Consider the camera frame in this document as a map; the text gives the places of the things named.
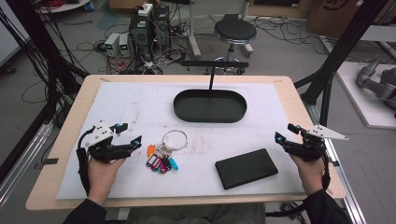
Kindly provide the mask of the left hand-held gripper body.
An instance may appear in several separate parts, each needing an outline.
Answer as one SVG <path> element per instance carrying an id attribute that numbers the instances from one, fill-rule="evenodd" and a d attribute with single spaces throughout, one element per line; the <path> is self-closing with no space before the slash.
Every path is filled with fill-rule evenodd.
<path id="1" fill-rule="evenodd" d="M 89 154 L 97 161 L 109 163 L 114 160 L 125 159 L 131 156 L 132 152 L 127 150 L 126 145 L 115 146 L 112 144 L 113 126 L 108 126 L 104 121 L 100 120 L 92 127 L 91 136 L 85 143 Z"/>

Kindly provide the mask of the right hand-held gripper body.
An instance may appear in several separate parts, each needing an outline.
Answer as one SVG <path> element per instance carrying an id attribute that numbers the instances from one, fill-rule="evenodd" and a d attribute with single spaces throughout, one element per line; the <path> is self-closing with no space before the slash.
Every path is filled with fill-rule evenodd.
<path id="1" fill-rule="evenodd" d="M 304 161 L 316 161 L 326 156 L 326 146 L 324 140 L 327 138 L 347 140 L 348 137 L 331 130 L 320 124 L 314 125 L 306 130 L 307 135 L 302 136 L 302 143 L 292 143 L 291 155 L 300 157 Z"/>

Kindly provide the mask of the person's left hand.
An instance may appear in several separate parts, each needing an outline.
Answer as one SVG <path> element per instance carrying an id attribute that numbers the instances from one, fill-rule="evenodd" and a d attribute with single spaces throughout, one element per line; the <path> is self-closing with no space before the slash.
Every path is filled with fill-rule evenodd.
<path id="1" fill-rule="evenodd" d="M 116 180 L 117 172 L 124 164 L 125 159 L 115 160 L 111 163 L 103 163 L 96 159 L 90 159 L 88 177 L 90 191 L 88 199 L 103 206 Z"/>

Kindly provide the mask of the person's right hand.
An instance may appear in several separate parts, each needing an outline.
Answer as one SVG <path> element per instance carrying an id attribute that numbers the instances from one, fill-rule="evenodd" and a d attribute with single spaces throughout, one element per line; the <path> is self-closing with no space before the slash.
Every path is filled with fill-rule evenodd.
<path id="1" fill-rule="evenodd" d="M 316 161 L 304 161 L 294 155 L 291 155 L 290 157 L 297 166 L 302 186 L 307 196 L 323 189 L 322 176 L 324 174 L 325 165 L 322 159 Z"/>

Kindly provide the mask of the wooden table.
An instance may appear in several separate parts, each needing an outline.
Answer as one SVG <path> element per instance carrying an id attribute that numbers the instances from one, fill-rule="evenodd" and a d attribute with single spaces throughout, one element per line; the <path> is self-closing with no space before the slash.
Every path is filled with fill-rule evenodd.
<path id="1" fill-rule="evenodd" d="M 183 82 L 203 83 L 208 76 L 193 75 L 91 75 L 87 77 L 78 93 L 76 101 L 64 122 L 64 126 L 49 154 L 52 162 L 42 168 L 35 182 L 35 186 L 26 202 L 29 210 L 69 209 L 77 206 L 86 193 L 81 186 L 78 176 L 78 159 L 76 155 L 77 142 L 84 132 L 79 126 L 92 106 L 98 88 L 104 82 L 175 82 L 180 78 Z M 286 107 L 289 123 L 300 125 L 306 129 L 312 127 L 297 90 L 289 77 L 285 76 L 217 76 L 214 83 L 268 83 L 275 84 L 280 94 L 281 104 Z M 258 194 L 258 195 L 227 195 L 227 196 L 198 196 L 198 197 L 170 197 L 170 198 L 109 198 L 109 207 L 141 207 L 155 205 L 178 204 L 211 204 L 211 203 L 247 203 L 247 202 L 281 202 L 300 201 L 305 196 L 297 194 Z"/>

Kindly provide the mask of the flat black wallet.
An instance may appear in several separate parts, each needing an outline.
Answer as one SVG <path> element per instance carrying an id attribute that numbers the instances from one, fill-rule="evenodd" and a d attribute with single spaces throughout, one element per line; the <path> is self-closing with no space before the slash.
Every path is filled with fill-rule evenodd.
<path id="1" fill-rule="evenodd" d="M 235 188 L 278 173 L 265 148 L 217 161 L 215 167 L 225 189 Z"/>

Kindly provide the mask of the black oval tray with hanging bar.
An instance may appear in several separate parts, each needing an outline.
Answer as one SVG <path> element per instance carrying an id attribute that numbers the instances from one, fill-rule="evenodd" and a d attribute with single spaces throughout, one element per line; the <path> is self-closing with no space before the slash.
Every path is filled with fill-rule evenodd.
<path id="1" fill-rule="evenodd" d="M 182 66 L 211 67 L 212 73 L 207 90 L 184 90 L 174 99 L 176 116 L 187 122 L 235 123 L 247 112 L 247 101 L 238 92 L 214 90 L 216 67 L 247 68 L 248 63 L 218 61 L 183 61 Z"/>

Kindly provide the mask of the white power supply unit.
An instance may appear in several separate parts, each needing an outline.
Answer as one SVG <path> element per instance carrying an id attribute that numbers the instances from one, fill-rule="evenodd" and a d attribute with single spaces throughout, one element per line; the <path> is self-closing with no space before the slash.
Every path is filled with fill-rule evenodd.
<path id="1" fill-rule="evenodd" d="M 109 57 L 117 57 L 120 53 L 120 35 L 118 33 L 111 34 L 105 41 L 106 52 Z"/>
<path id="2" fill-rule="evenodd" d="M 130 40 L 128 34 L 120 34 L 120 54 L 122 57 L 130 57 L 131 56 L 131 47 Z"/>

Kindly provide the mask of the black computer tower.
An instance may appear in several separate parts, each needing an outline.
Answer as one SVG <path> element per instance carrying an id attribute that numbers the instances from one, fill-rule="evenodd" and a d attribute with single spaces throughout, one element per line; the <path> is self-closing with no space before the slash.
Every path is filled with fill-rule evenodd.
<path id="1" fill-rule="evenodd" d="M 137 7 L 131 17 L 129 33 L 136 57 L 142 61 L 152 61 L 155 49 L 166 49 L 170 42 L 169 6 L 154 6 L 147 17 L 139 16 Z"/>

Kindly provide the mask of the black round stool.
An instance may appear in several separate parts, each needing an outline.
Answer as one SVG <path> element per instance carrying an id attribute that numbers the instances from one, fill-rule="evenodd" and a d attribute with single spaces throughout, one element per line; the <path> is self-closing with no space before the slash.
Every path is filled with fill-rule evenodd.
<path id="1" fill-rule="evenodd" d="M 250 44 L 257 35 L 256 28 L 247 21 L 240 19 L 223 19 L 214 27 L 214 35 L 217 39 L 229 45 L 227 54 L 215 59 L 215 62 L 239 63 L 233 56 L 235 46 Z"/>

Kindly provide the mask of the white metal stand leg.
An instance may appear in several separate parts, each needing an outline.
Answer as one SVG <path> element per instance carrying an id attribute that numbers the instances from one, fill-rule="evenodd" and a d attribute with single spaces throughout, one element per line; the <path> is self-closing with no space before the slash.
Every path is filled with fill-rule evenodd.
<path id="1" fill-rule="evenodd" d="M 189 43 L 191 46 L 193 56 L 195 58 L 199 58 L 201 56 L 201 51 L 199 49 L 198 43 L 197 43 L 195 35 L 194 35 L 194 5 L 195 5 L 195 0 L 189 0 L 190 28 L 188 31 L 188 39 L 189 39 Z"/>

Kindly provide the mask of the cardboard box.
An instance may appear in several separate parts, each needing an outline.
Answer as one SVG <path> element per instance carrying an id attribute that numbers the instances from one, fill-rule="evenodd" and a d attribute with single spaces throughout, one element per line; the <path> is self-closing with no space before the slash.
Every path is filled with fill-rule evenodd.
<path id="1" fill-rule="evenodd" d="M 364 3 L 380 0 L 314 0 L 306 21 L 310 34 L 340 37 Z"/>

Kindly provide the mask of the white power strip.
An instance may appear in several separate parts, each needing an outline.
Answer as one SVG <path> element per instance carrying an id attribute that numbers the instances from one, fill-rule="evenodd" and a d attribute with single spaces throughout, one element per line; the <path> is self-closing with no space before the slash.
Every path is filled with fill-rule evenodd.
<path id="1" fill-rule="evenodd" d="M 138 10 L 138 15 L 147 17 L 150 14 L 152 9 L 153 9 L 153 5 L 152 4 L 145 3 L 142 6 L 142 8 Z"/>

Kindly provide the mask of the aluminium rail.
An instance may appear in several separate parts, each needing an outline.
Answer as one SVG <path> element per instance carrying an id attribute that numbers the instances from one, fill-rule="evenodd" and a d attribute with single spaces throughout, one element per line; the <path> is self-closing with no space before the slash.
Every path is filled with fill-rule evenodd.
<path id="1" fill-rule="evenodd" d="M 18 186 L 29 166 L 33 163 L 40 149 L 44 146 L 53 129 L 53 122 L 42 124 L 32 137 L 28 138 L 27 145 L 16 163 L 11 167 L 5 180 L 0 184 L 0 210 L 7 203 L 14 189 Z"/>
<path id="2" fill-rule="evenodd" d="M 320 124 L 326 126 L 326 122 L 322 122 L 321 111 L 316 105 L 310 105 L 304 103 L 304 107 L 307 110 L 309 117 L 314 124 Z M 367 224 L 364 214 L 361 211 L 361 207 L 355 197 L 354 191 L 347 179 L 347 175 L 344 171 L 343 164 L 337 154 L 336 147 L 333 144 L 333 140 L 327 138 L 325 140 L 326 147 L 328 149 L 328 155 L 331 159 L 332 165 L 334 166 L 335 172 L 340 179 L 342 186 L 346 192 L 346 196 L 342 199 L 342 205 L 346 209 L 348 216 L 351 219 L 352 224 Z"/>

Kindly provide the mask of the black metal frame post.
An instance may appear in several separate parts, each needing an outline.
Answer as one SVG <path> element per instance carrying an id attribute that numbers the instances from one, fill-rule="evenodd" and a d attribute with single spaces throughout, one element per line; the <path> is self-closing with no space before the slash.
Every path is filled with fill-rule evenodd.
<path id="1" fill-rule="evenodd" d="M 316 104 L 322 95 L 318 123 L 326 126 L 328 123 L 329 107 L 332 93 L 332 81 L 344 60 L 361 40 L 369 26 L 386 5 L 388 0 L 363 0 L 346 30 L 328 55 L 319 70 L 312 75 L 294 83 L 296 89 L 309 84 L 307 90 L 301 94 L 302 101 L 308 106 Z"/>

